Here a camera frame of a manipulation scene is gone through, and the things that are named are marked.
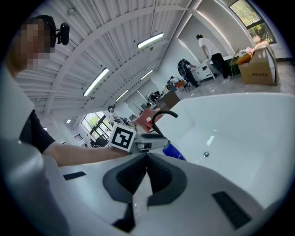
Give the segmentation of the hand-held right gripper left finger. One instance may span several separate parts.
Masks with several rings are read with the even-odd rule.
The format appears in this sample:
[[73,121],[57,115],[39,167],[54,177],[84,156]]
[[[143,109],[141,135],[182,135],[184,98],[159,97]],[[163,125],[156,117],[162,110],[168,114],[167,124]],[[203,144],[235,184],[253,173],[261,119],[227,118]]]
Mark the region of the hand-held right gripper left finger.
[[135,224],[132,193],[116,179],[121,169],[142,160],[145,154],[99,163],[58,167],[44,157],[45,176],[54,206],[50,210],[56,236],[148,236]]

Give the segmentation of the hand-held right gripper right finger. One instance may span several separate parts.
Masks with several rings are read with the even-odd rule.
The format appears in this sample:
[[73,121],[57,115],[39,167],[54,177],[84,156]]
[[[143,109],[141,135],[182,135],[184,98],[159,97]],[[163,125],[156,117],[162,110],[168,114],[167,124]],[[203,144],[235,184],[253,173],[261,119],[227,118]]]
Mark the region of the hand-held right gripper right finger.
[[153,153],[136,159],[153,187],[136,236],[254,236],[277,208],[204,166]]

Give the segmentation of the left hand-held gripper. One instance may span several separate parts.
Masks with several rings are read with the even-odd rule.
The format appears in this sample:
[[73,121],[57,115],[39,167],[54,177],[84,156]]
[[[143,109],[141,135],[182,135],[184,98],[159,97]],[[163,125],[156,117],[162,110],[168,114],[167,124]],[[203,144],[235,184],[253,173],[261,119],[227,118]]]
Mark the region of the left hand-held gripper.
[[171,143],[164,136],[158,136],[151,143],[144,142],[143,136],[134,129],[115,123],[111,132],[109,146],[112,154],[136,154],[149,152],[151,149],[163,149]]

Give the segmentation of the white bathtub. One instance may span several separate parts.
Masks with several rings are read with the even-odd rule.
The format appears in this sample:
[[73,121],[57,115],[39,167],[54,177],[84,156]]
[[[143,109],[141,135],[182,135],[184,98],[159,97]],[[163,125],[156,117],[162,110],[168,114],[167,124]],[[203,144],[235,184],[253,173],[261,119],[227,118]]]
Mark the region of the white bathtub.
[[215,170],[267,205],[295,176],[295,96],[236,93],[181,100],[157,121],[188,162]]

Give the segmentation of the person's left forearm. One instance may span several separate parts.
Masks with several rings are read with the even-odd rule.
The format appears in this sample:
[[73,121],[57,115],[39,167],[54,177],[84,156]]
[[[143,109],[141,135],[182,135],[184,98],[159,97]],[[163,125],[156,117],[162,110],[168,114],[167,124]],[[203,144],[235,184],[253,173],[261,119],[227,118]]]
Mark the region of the person's left forearm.
[[129,153],[112,146],[87,148],[54,142],[43,154],[53,157],[61,167],[107,161],[127,156]]

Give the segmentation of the black curved faucet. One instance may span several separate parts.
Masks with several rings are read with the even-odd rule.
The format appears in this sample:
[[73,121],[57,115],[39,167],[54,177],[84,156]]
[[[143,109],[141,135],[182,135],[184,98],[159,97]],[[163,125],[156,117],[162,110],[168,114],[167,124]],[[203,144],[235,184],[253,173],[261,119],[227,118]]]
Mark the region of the black curved faucet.
[[165,111],[165,110],[162,110],[162,111],[158,111],[154,114],[153,118],[152,118],[152,127],[154,129],[154,131],[156,131],[158,134],[162,134],[161,131],[159,130],[158,126],[156,125],[156,122],[155,122],[155,119],[159,116],[159,115],[162,115],[162,114],[169,114],[171,116],[173,116],[174,118],[177,118],[178,117],[178,114],[176,114],[175,112],[172,112],[172,111]]

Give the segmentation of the dark wooden cabinet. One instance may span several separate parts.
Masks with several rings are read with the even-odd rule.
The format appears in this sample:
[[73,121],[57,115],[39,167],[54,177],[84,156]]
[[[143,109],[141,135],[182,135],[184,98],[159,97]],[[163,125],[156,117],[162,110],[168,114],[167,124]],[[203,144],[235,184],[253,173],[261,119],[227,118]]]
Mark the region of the dark wooden cabinet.
[[180,101],[174,91],[169,91],[158,99],[158,104],[162,110],[172,109]]

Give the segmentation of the long ceiling light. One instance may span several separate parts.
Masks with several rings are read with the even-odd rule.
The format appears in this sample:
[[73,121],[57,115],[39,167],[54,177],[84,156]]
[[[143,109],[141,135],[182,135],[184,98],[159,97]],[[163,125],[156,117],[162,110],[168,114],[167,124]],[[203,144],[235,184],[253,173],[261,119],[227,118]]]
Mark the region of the long ceiling light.
[[146,78],[149,74],[151,74],[154,71],[154,69],[151,69],[149,72],[147,72],[143,77],[141,77],[140,80],[143,80],[144,78]]
[[128,91],[129,91],[128,89],[125,90],[125,91],[124,91],[124,92],[123,92],[123,93],[122,93],[122,94],[116,99],[116,102],[119,101],[123,96],[125,96],[125,94],[128,93]]
[[148,39],[146,39],[146,40],[138,43],[137,44],[137,48],[140,49],[140,48],[142,48],[142,47],[150,44],[151,42],[154,42],[154,41],[156,41],[158,39],[161,39],[163,37],[163,35],[164,35],[164,33],[159,33],[157,35],[154,35],[154,36],[152,36],[152,37],[150,37],[150,38],[148,38]]
[[94,89],[94,87],[97,85],[97,83],[109,72],[107,68],[104,68],[98,76],[93,80],[93,82],[87,87],[87,89],[84,91],[83,96],[88,96],[90,92]]

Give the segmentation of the wide multi-pane window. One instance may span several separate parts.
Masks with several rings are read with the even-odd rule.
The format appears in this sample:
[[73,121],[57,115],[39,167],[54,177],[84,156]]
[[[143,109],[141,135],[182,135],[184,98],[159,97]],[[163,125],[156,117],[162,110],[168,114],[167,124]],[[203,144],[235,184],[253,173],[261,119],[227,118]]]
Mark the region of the wide multi-pane window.
[[95,140],[99,137],[102,137],[104,140],[109,140],[112,132],[112,126],[103,112],[86,114],[81,125]]

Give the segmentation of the white cabinet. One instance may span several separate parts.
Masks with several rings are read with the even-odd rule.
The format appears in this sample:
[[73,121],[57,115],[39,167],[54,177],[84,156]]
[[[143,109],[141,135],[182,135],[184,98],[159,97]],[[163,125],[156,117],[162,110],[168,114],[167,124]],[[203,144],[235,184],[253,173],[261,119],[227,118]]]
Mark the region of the white cabinet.
[[200,65],[192,69],[192,74],[197,81],[201,82],[207,79],[216,80],[216,76],[218,75],[218,72],[216,72],[212,68],[212,66],[209,65],[210,63],[211,61],[207,59],[203,61]]

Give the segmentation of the person's black clothing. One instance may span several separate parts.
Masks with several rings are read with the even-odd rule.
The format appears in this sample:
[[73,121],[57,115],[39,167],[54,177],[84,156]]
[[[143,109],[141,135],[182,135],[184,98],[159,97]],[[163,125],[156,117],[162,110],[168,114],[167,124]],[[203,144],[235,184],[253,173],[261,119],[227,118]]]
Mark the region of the person's black clothing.
[[55,140],[44,130],[37,117],[35,110],[27,118],[23,130],[20,134],[21,142],[30,144],[43,153]]

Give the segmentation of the large brown cardboard box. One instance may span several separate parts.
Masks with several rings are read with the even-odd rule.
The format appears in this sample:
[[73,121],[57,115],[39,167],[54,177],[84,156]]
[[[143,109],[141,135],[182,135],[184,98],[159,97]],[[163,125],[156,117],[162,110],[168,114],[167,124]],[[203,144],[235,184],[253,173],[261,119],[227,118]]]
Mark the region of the large brown cardboard box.
[[244,84],[277,85],[277,61],[269,42],[262,41],[255,48],[241,50],[237,64]]

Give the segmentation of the dark framed window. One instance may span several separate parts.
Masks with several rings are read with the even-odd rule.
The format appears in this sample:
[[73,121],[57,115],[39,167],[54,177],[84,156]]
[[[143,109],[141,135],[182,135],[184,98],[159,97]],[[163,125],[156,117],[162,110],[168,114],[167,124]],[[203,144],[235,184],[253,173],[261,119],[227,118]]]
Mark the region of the dark framed window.
[[247,0],[236,0],[229,8],[246,26],[255,44],[262,41],[268,41],[269,44],[277,43],[264,19]]

